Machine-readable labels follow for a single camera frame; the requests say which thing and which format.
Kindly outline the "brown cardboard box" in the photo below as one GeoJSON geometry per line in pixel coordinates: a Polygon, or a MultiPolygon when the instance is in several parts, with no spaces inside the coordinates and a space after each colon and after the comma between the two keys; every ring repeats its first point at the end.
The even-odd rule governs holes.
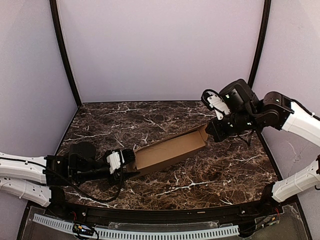
{"type": "Polygon", "coordinates": [[[126,170],[137,178],[186,160],[207,145],[206,127],[205,123],[135,150],[135,161],[126,170]]]}

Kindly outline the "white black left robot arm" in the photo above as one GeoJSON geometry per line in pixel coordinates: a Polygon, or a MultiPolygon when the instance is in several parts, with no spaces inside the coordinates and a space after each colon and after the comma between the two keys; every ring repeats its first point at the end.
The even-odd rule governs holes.
{"type": "Polygon", "coordinates": [[[0,154],[0,189],[20,199],[32,201],[42,207],[63,203],[63,187],[72,187],[79,194],[80,185],[95,180],[107,180],[109,186],[123,185],[136,176],[125,168],[136,159],[132,149],[114,149],[96,160],[97,150],[87,141],[72,144],[65,155],[40,157],[0,154]]]}

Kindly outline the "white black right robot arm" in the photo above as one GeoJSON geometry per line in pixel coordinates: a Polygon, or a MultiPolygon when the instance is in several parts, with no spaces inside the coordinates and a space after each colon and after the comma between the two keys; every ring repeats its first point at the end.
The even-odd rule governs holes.
{"type": "Polygon", "coordinates": [[[295,195],[304,205],[320,204],[319,93],[315,82],[279,79],[254,87],[239,79],[202,92],[202,102],[216,114],[205,129],[215,142],[235,137],[250,145],[252,134],[266,135],[283,178],[264,188],[264,204],[295,195]]]}

